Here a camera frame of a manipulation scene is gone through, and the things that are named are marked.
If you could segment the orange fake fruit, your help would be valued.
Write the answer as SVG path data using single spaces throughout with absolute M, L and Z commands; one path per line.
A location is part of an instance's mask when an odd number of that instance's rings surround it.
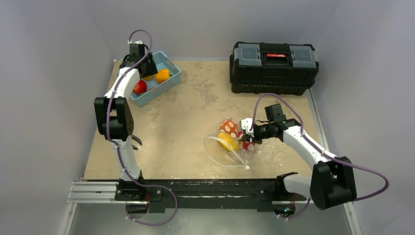
M 171 76 L 172 75 L 169 69 L 162 69 L 162 70 L 159 70 L 158 73 L 155 75 L 155 79 L 159 84 L 161 84 L 167 81 L 168 79 L 170 79 Z

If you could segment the red fake apple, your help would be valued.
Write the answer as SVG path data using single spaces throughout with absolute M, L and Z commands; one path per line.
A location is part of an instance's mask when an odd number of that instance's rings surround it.
M 140 80 L 134 87 L 133 93 L 141 95 L 147 92 L 147 83 L 144 80 Z

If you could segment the polka dot zip top bag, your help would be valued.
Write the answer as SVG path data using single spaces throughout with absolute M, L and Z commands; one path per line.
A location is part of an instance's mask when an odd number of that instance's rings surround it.
M 201 138 L 205 154 L 219 166 L 249 170 L 249 159 L 258 149 L 258 144 L 242 140 L 243 135 L 239 124 L 226 117 L 214 133 Z

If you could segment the orange yellow fake mango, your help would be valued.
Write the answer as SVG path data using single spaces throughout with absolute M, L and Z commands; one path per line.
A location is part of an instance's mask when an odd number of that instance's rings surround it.
M 150 80 L 152 80 L 154 77 L 155 77 L 154 75 L 146 76 L 146 77 L 144 77 L 144 78 L 143 78 L 143 80 L 150 81 Z

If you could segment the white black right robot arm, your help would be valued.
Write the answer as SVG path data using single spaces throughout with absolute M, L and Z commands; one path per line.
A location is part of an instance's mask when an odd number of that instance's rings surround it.
M 285 143 L 308 164 L 312 170 L 310 177 L 290 172 L 276 179 L 272 194 L 287 199 L 292 194 L 300 194 L 311 199 L 320 210 L 325 210 L 357 198 L 357 190 L 351 161 L 347 157 L 336 157 L 324 149 L 305 131 L 301 124 L 283 113 L 280 104 L 265 107 L 267 120 L 254 124 L 252 118 L 241 121 L 244 136 L 256 143 L 277 138 Z

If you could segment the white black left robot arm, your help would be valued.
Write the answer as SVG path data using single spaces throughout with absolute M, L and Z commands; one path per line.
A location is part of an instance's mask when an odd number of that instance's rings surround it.
M 129 50 L 113 86 L 103 97 L 94 100 L 94 110 L 97 129 L 111 143 L 118 159 L 120 179 L 117 190 L 133 200 L 140 200 L 145 196 L 147 186 L 132 147 L 134 120 L 128 100 L 141 79 L 140 73 L 149 71 L 152 57 L 141 41 L 130 42 Z

